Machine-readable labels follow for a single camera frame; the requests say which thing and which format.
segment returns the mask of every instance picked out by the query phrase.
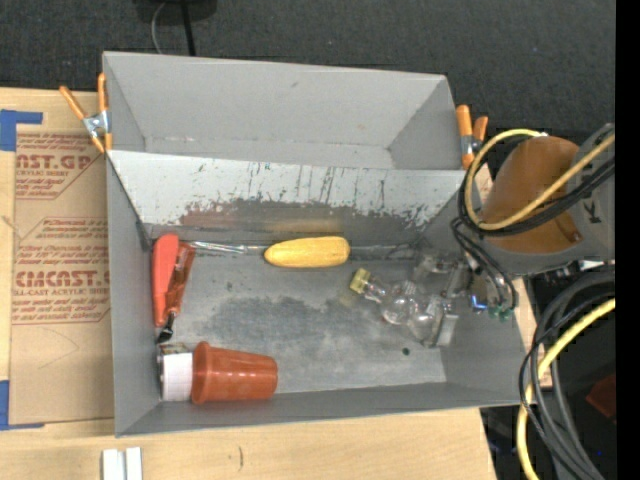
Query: white cable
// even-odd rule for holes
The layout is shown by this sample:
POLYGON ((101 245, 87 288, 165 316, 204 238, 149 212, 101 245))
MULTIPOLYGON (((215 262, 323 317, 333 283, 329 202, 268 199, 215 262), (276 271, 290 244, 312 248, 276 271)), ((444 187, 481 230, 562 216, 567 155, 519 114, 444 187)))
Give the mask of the white cable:
POLYGON ((161 55, 163 52, 160 49, 160 45, 158 44, 158 38, 156 37, 156 22, 158 20, 158 15, 160 14, 160 11, 164 9, 165 5, 167 5, 167 2, 162 2, 156 9, 156 12, 153 13, 153 18, 151 18, 151 40, 153 41, 153 46, 155 46, 156 51, 161 55))

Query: metal bracket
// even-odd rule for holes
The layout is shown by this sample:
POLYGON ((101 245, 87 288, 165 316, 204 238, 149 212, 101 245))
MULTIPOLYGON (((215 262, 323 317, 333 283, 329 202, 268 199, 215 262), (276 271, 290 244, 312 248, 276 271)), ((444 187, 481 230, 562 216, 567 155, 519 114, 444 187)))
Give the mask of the metal bracket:
POLYGON ((108 110, 103 110, 93 116, 87 116, 82 119, 82 122, 91 136, 96 139, 103 138, 111 131, 111 116, 108 110))

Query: plastic cup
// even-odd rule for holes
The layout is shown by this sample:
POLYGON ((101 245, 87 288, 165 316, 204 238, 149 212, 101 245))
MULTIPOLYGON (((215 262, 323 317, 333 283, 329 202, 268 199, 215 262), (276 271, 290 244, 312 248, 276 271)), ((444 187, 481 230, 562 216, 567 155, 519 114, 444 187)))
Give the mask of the plastic cup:
POLYGON ((193 352, 191 401, 265 400, 278 385, 278 365, 269 356, 211 347, 193 352))

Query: wooden surface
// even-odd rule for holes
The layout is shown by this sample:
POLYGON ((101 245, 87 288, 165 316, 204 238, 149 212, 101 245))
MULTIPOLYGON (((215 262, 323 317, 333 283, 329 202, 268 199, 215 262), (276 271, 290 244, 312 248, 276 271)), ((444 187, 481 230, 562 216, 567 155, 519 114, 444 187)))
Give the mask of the wooden surface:
MULTIPOLYGON (((42 110, 51 93, 0 88, 0 108, 42 110)), ((91 111, 95 95, 79 96, 91 111)), ((47 107, 45 121, 55 128, 58 116, 67 119, 66 113, 60 97, 47 107)), ((1 215, 11 213, 14 162, 12 153, 0 156, 1 215)), ((5 238, 10 230, 6 222, 0 223, 0 346, 5 351, 10 329, 7 269, 12 268, 12 249, 5 238)), ((0 355, 0 368, 6 368, 5 360, 0 355)), ((496 478, 477 409, 122 439, 113 437, 113 420, 48 424, 0 432, 0 477, 99 479, 102 450, 138 446, 145 480, 496 478)))

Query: metal clamp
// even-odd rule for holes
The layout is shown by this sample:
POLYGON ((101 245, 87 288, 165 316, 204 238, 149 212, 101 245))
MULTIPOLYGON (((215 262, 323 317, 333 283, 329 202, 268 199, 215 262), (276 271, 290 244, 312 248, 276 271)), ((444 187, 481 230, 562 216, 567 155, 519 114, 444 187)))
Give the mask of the metal clamp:
POLYGON ((84 111, 76 97, 71 93, 67 86, 61 85, 59 90, 64 99, 67 100, 71 111, 84 124, 91 136, 91 142, 98 151, 100 151, 100 153, 104 153, 105 149, 111 149, 111 116, 108 109, 106 78, 104 73, 100 73, 100 76, 98 76, 99 113, 95 115, 90 116, 84 111))

